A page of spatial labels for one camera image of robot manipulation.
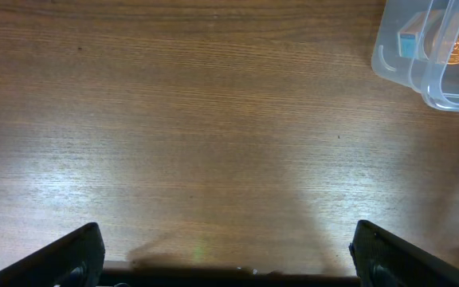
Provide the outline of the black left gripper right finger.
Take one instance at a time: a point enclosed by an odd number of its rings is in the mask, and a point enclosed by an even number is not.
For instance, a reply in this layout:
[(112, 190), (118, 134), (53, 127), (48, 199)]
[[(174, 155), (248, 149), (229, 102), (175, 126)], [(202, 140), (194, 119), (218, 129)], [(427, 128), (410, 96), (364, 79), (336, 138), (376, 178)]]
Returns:
[(367, 220), (349, 245), (364, 287), (459, 287), (459, 269)]

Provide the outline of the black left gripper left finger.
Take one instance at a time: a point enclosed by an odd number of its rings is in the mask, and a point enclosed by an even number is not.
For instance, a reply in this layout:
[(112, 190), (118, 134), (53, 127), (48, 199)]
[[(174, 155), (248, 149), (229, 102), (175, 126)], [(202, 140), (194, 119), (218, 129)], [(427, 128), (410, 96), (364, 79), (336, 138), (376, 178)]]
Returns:
[(0, 270), (0, 286), (96, 286), (104, 256), (100, 228), (90, 222)]

